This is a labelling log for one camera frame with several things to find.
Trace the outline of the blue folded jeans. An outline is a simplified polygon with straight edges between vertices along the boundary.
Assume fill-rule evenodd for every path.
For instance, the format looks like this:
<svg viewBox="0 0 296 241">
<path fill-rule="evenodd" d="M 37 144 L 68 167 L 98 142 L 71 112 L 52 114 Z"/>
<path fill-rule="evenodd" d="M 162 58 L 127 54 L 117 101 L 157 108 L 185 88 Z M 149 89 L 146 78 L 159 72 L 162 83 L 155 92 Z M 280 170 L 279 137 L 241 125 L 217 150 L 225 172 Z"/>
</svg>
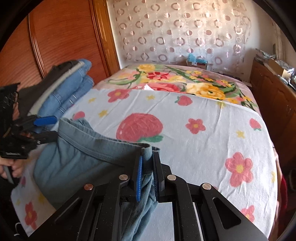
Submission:
<svg viewBox="0 0 296 241">
<path fill-rule="evenodd" d="M 37 116 L 55 116 L 60 119 L 64 113 L 84 96 L 94 85 L 93 79 L 87 75 L 92 63 L 86 59 L 79 59 L 85 65 L 71 74 L 46 99 L 38 111 Z"/>
</svg>

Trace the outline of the blue item on headboard box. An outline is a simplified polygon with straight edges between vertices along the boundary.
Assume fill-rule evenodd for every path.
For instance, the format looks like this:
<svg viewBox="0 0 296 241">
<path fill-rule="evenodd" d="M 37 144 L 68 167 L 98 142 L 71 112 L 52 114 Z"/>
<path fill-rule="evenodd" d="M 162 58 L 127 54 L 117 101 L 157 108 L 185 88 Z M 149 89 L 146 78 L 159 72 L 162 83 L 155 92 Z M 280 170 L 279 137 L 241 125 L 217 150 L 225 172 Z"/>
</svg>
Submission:
<svg viewBox="0 0 296 241">
<path fill-rule="evenodd" d="M 206 70 L 208 61 L 203 58 L 195 57 L 192 53 L 190 53 L 186 60 L 186 65 L 189 67 L 197 67 Z"/>
</svg>

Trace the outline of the teal blue denim shorts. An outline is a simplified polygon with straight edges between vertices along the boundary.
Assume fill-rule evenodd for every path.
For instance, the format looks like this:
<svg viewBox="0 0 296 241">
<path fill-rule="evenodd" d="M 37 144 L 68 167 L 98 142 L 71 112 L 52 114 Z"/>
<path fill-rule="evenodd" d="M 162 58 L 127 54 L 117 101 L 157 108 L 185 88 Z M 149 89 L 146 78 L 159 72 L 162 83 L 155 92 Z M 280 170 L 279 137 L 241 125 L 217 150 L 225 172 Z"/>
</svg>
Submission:
<svg viewBox="0 0 296 241">
<path fill-rule="evenodd" d="M 34 180 L 50 204 L 58 209 L 83 185 L 106 184 L 133 167 L 142 156 L 140 201 L 123 204 L 122 240 L 140 240 L 157 206 L 154 194 L 152 154 L 159 148 L 147 143 L 129 143 L 95 132 L 83 118 L 62 118 L 56 142 L 41 152 Z"/>
</svg>

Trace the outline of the black folded pants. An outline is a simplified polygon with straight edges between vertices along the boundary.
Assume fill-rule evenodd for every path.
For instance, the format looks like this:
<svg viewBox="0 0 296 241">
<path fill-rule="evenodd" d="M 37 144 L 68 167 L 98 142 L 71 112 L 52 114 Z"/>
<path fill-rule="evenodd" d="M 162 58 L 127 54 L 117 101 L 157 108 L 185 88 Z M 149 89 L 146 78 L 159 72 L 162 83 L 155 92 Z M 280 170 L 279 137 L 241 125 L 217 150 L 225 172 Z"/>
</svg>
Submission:
<svg viewBox="0 0 296 241">
<path fill-rule="evenodd" d="M 60 65 L 53 66 L 45 78 L 36 85 L 22 88 L 18 92 L 18 111 L 19 117 L 24 117 L 28 114 L 33 104 L 41 97 L 41 95 L 66 71 L 78 64 L 77 60 L 64 62 Z"/>
</svg>

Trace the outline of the cardboard box on cabinet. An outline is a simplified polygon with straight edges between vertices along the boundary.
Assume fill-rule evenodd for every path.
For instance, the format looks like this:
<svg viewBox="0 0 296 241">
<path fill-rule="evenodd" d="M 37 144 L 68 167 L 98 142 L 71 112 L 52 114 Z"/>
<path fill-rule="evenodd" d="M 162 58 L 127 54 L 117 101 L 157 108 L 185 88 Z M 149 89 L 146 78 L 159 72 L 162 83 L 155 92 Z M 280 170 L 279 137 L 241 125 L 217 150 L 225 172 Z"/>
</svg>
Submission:
<svg viewBox="0 0 296 241">
<path fill-rule="evenodd" d="M 290 78 L 291 74 L 288 73 L 283 67 L 281 67 L 275 60 L 269 58 L 267 61 L 267 65 L 271 68 L 271 70 L 280 77 Z"/>
</svg>

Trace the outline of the brown louvered wooden wardrobe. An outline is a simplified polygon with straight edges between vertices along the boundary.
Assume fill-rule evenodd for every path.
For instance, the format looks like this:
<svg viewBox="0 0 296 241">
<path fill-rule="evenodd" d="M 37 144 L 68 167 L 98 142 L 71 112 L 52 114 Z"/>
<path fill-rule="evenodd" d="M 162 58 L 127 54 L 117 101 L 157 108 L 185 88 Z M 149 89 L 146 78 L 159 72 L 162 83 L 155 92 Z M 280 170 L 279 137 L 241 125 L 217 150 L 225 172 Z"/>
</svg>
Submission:
<svg viewBox="0 0 296 241">
<path fill-rule="evenodd" d="M 1 85 L 34 85 L 81 58 L 95 82 L 119 70 L 107 1 L 1 1 Z"/>
</svg>

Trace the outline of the white strawberry flower bedsheet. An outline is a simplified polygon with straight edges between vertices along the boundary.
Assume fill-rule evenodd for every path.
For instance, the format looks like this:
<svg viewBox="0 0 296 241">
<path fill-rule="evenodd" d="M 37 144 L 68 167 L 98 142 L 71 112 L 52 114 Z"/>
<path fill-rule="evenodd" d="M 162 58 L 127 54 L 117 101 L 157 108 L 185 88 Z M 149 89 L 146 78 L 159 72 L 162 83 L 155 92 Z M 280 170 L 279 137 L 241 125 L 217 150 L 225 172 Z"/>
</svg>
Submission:
<svg viewBox="0 0 296 241">
<path fill-rule="evenodd" d="M 126 152 L 121 141 L 159 149 L 163 164 L 192 184 L 218 189 L 263 234 L 272 230 L 278 198 L 273 144 L 261 115 L 244 105 L 179 93 L 128 90 L 116 98 L 112 89 L 92 89 L 55 124 L 82 150 L 112 160 Z M 31 235 L 76 191 L 83 181 L 115 172 L 112 162 L 68 162 L 74 150 L 50 161 L 53 144 L 30 153 L 11 199 L 26 234 Z"/>
</svg>

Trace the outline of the pink circle pattern curtain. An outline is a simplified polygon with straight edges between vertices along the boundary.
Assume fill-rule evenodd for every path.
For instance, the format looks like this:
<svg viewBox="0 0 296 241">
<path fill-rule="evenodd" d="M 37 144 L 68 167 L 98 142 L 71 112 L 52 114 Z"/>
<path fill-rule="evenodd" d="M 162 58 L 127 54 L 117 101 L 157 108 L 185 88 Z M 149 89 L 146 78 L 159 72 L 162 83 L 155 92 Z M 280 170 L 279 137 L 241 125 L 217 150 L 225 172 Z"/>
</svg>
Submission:
<svg viewBox="0 0 296 241">
<path fill-rule="evenodd" d="M 108 1 L 121 65 L 182 64 L 192 55 L 212 68 L 244 62 L 251 21 L 243 1 Z"/>
</svg>

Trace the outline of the long wooden side cabinet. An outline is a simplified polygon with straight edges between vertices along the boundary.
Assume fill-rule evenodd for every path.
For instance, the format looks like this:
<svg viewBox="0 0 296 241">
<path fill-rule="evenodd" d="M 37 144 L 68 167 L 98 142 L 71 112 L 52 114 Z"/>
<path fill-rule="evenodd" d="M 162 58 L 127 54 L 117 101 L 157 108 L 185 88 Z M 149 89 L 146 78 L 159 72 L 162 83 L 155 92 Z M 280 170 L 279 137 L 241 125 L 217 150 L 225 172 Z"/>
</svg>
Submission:
<svg viewBox="0 0 296 241">
<path fill-rule="evenodd" d="M 281 168 L 295 168 L 295 92 L 256 59 L 252 63 L 250 83 Z"/>
</svg>

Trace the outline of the pink floral blanket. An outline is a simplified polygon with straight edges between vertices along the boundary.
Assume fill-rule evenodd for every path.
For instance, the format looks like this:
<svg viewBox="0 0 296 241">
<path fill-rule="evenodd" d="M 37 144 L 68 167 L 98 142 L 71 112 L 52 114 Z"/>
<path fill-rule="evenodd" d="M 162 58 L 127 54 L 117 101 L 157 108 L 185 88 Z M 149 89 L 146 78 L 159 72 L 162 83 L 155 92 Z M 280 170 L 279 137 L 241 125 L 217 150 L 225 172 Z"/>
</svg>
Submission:
<svg viewBox="0 0 296 241">
<path fill-rule="evenodd" d="M 244 84 L 203 70 L 141 64 L 96 89 L 88 101 L 96 131 L 160 148 L 173 173 L 212 184 L 269 240 L 278 238 L 278 155 Z"/>
</svg>

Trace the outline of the grey folded pants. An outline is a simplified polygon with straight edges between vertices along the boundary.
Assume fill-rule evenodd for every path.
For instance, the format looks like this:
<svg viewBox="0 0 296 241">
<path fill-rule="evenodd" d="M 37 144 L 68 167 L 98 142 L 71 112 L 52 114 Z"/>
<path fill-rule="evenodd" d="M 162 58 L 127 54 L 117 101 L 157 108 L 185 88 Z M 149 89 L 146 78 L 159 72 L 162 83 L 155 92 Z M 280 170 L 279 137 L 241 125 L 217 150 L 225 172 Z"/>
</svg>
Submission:
<svg viewBox="0 0 296 241">
<path fill-rule="evenodd" d="M 43 103 L 46 101 L 46 99 L 49 97 L 49 95 L 59 86 L 61 85 L 71 74 L 79 70 L 81 67 L 83 67 L 85 63 L 83 61 L 79 61 L 76 65 L 71 67 L 69 70 L 67 70 L 65 73 L 63 73 L 53 84 L 47 88 L 42 95 L 37 99 L 37 101 L 33 104 L 33 106 L 28 111 L 27 116 L 30 115 L 37 115 L 39 109 L 43 105 Z"/>
</svg>

